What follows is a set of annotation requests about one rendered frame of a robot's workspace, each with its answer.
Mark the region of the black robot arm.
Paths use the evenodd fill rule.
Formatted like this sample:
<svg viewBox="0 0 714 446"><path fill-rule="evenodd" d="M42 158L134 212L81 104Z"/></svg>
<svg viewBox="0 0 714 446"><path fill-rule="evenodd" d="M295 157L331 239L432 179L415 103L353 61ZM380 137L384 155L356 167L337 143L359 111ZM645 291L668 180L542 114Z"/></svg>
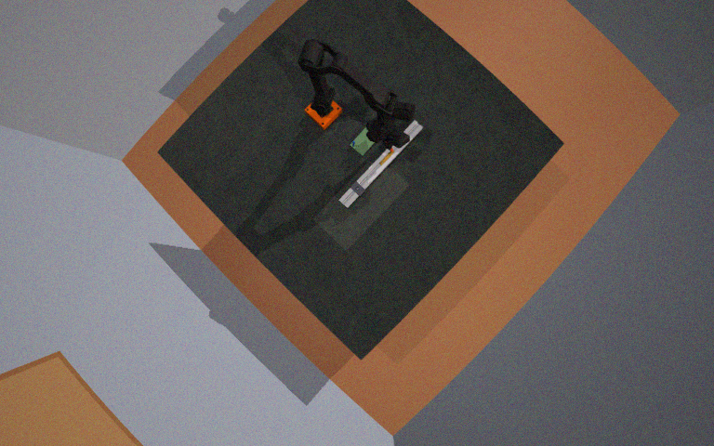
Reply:
<svg viewBox="0 0 714 446"><path fill-rule="evenodd" d="M324 65L324 52L329 52L333 57L332 64ZM326 73L334 73L341 76L351 86L364 95L365 102L376 111L378 118L388 120L392 116L395 119L407 121L414 120L415 105L398 102L399 95L383 84L374 83L353 63L347 60L347 56L335 51L328 43L311 39L305 41L297 61L300 68L307 72L314 86L314 96L311 102L311 109L315 110L319 116L330 114L334 108L332 102L336 91L327 85ZM389 100L389 96L390 100ZM333 109L333 110L332 110ZM322 117L322 118L323 118ZM374 125L366 133L370 141L379 143L387 136L384 125L374 120Z"/></svg>

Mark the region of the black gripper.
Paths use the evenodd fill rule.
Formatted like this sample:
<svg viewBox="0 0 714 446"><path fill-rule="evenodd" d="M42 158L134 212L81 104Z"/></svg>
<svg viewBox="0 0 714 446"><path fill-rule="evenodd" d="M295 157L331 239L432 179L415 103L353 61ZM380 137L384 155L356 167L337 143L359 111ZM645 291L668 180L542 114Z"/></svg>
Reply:
<svg viewBox="0 0 714 446"><path fill-rule="evenodd" d="M396 148L401 148L404 144L410 141L410 136L406 135L404 132L399 133L395 130L397 129L397 126L394 125L395 118L393 118L393 116L388 120L381 120L375 117L367 123L367 130L370 130L370 128L374 125L374 120L377 121L378 124L381 123L381 125L384 125L387 131L387 136L385 137L383 142L385 143L388 150L391 150L393 145ZM386 142L388 142L388 144Z"/></svg>

